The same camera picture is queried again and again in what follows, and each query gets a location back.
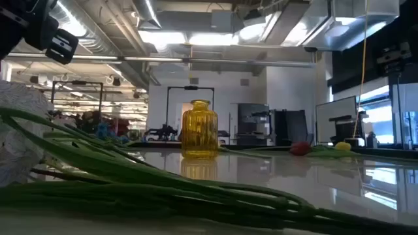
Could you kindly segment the yellow ribbed glass vase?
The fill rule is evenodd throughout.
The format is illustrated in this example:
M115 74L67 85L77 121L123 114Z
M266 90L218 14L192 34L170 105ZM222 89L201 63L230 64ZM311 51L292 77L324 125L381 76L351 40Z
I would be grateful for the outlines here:
M214 159L218 154L218 115L210 101L193 100L182 116L182 155L186 159Z

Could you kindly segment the red artificial tulip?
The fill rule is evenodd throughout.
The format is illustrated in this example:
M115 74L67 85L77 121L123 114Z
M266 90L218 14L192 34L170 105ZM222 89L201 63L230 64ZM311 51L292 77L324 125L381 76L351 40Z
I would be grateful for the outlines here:
M218 147L218 150L225 153L235 153L249 157L269 158L277 156L276 152L286 151L294 156L304 156L311 152L312 147L307 142L299 142L291 146L268 146L250 149L233 149L226 147Z

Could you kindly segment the blue veined artificial flower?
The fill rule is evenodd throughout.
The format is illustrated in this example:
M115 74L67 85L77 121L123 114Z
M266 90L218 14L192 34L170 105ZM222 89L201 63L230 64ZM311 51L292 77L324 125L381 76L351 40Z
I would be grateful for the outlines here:
M98 139L115 142L117 144L127 144L130 141L125 135L118 136L110 124L105 122L98 124L95 136Z

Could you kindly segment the black machine cabinet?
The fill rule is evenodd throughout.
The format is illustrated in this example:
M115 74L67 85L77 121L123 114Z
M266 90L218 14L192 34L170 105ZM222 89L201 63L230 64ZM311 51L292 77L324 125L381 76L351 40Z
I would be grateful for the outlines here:
M266 146L270 138L270 109L267 104L238 104L236 143Z

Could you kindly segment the silver horizontal ceiling pipe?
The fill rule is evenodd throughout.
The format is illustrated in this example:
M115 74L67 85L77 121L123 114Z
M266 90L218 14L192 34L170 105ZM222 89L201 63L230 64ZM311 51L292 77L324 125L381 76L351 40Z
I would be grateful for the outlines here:
M266 67L314 67L312 62L296 61L260 61L260 60L239 60L239 59L206 59L206 58L188 58L188 57L139 57L139 56L111 56L111 55L74 55L74 63L116 63L124 61L133 62L156 62L156 63L218 63L234 65L255 65Z

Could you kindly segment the black upright panel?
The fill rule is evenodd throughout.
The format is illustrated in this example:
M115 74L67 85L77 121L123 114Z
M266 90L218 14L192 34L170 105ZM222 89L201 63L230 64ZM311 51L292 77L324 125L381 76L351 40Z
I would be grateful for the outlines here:
M308 127L304 110L274 110L274 143L291 146L308 140Z

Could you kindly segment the white monitor screen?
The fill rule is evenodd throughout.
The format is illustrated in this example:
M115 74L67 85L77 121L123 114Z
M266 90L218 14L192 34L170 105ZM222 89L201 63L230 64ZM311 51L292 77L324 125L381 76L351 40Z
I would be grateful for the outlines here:
M315 107L317 142L328 143L333 136L336 136L336 119L353 119L356 115L356 96L317 105Z

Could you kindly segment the yellow artificial tulip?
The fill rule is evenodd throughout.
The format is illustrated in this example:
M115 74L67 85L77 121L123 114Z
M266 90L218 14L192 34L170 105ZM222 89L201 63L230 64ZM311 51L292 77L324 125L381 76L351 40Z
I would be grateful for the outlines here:
M403 160L418 163L418 151L401 149L382 149L352 147L349 143L339 142L335 146L314 146L305 154L306 157L375 157L382 159Z

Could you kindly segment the dark bottle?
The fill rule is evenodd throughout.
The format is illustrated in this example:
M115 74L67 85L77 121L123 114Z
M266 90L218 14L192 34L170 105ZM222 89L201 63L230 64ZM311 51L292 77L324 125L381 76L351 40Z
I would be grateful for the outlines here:
M366 146L368 148L378 148L378 140L376 138L376 134L372 131L368 133L366 137Z

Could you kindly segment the black stand pole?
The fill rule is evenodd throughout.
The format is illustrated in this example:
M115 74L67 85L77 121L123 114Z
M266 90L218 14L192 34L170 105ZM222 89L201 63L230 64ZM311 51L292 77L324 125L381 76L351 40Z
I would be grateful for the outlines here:
M399 131L400 131L400 139L401 139L401 148L404 149L404 124L403 124L403 115L401 109L401 101L400 101L400 79L402 77L402 72L398 73L396 78L396 102L398 105L398 119L399 119Z

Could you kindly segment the black metal frame rig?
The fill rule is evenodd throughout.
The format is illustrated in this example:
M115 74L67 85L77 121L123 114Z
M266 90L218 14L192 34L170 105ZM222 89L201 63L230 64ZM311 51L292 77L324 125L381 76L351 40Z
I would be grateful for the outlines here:
M73 81L52 81L52 91L51 91L51 99L50 102L52 104L54 104L54 99L55 99L55 92L56 92L56 85L57 84L62 84L63 86L67 83L71 83L72 85L78 85L78 86L86 86L88 84L91 85L99 85L100 86L100 90L99 90L99 104L98 104L98 108L99 108L99 113L101 115L101 110L102 110L102 100L103 100L103 89L104 89L104 84L102 82L87 82L87 81L83 81L83 80L73 80Z
M166 101L166 116L165 116L165 125L169 125L169 107L170 107L170 91L171 89L182 89L186 91L196 91L199 89L207 89L212 92L212 109L214 109L214 99L215 99L215 88L214 87L199 87L199 86L168 86L167 87L167 101Z

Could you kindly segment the silver spiral air duct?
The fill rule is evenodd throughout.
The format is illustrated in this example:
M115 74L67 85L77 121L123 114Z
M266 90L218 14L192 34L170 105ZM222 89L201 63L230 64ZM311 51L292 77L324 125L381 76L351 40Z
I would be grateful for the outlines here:
M75 0L57 0L51 16L64 30L78 37L79 45L91 55L121 55L116 45ZM106 65L114 71L114 75L125 78L133 86L148 89L149 81L139 69L134 69L128 62Z

